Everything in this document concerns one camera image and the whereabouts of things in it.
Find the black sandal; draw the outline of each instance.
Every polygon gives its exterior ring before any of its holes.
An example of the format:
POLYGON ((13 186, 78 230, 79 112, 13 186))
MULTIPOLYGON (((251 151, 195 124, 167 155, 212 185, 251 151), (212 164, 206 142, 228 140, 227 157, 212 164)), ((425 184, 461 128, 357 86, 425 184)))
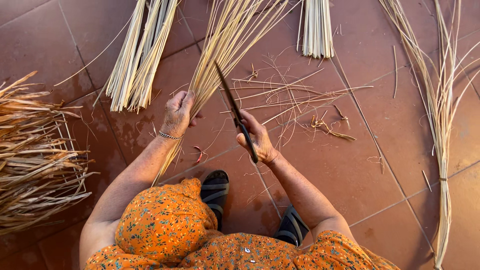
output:
POLYGON ((280 228, 278 228, 273 238, 300 246, 309 231, 308 226, 301 220, 293 205, 290 204, 285 213, 283 213, 280 228))
POLYGON ((230 189, 228 174, 223 170, 216 170, 207 175, 200 190, 202 202, 210 207, 218 221, 217 230, 222 230, 223 207, 227 202, 230 189))

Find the orange floral dress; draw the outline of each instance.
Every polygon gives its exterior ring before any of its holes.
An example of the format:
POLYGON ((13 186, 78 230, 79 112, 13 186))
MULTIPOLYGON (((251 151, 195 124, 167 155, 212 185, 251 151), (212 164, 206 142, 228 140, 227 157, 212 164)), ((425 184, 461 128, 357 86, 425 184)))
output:
POLYGON ((398 269, 333 231, 308 251, 266 236, 223 235, 200 188, 189 179, 139 193, 122 215, 116 244, 93 254, 85 269, 398 269))

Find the black scissors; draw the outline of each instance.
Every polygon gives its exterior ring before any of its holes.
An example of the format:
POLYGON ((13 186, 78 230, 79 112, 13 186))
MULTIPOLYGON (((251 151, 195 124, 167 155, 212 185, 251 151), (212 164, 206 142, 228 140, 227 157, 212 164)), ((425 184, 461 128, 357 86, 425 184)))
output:
POLYGON ((218 72, 218 76, 220 76, 220 80, 222 81, 223 88, 225 89, 225 93, 227 94, 228 97, 228 102, 230 103, 230 106, 232 107, 232 112, 233 112, 233 122, 235 122, 235 127, 240 127, 241 132, 243 135, 245 135, 245 139, 247 140, 248 147, 250 148, 250 151, 252 152, 252 160, 254 163, 258 162, 258 156, 257 153, 255 152, 255 148, 253 148, 253 143, 252 139, 250 138, 250 135, 248 134, 247 128, 245 127, 244 124, 241 123, 243 120, 242 116, 240 115, 240 110, 237 107, 237 104, 235 103, 235 100, 233 99, 232 93, 230 92, 230 88, 227 85, 227 82, 225 81, 225 77, 222 74, 222 71, 218 67, 218 64, 215 61, 215 67, 218 72))

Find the woman's right hand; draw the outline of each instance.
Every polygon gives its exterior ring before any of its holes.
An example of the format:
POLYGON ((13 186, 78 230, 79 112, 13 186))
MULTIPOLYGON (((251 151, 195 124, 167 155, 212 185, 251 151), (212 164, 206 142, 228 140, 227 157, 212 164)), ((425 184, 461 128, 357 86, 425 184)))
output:
MULTIPOLYGON (((251 136, 253 147, 255 148, 255 152, 257 153, 258 160, 266 164, 267 166, 272 164, 272 162, 278 157, 280 154, 270 142, 270 138, 268 137, 267 128, 264 125, 258 123, 258 121, 253 117, 253 115, 249 114, 244 110, 240 110, 240 115, 242 116, 243 120, 241 121, 242 124, 245 125, 248 132, 253 134, 251 136)), ((237 135, 237 142, 245 149, 250 150, 245 139, 245 135, 240 133, 237 135)))

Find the wrist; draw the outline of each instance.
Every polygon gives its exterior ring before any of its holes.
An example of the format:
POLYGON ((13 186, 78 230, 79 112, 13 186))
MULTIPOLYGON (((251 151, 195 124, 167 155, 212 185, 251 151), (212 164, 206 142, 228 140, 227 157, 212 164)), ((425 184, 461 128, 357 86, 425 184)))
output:
POLYGON ((273 148, 268 152, 266 158, 263 160, 263 163, 267 165, 267 167, 272 167, 275 166, 282 157, 282 154, 273 148))
POLYGON ((179 132, 177 131, 177 128, 173 128, 171 127, 171 125, 165 124, 165 123, 160 127, 159 131, 163 134, 166 134, 172 137, 177 137, 177 138, 181 138, 185 133, 185 131, 179 132))

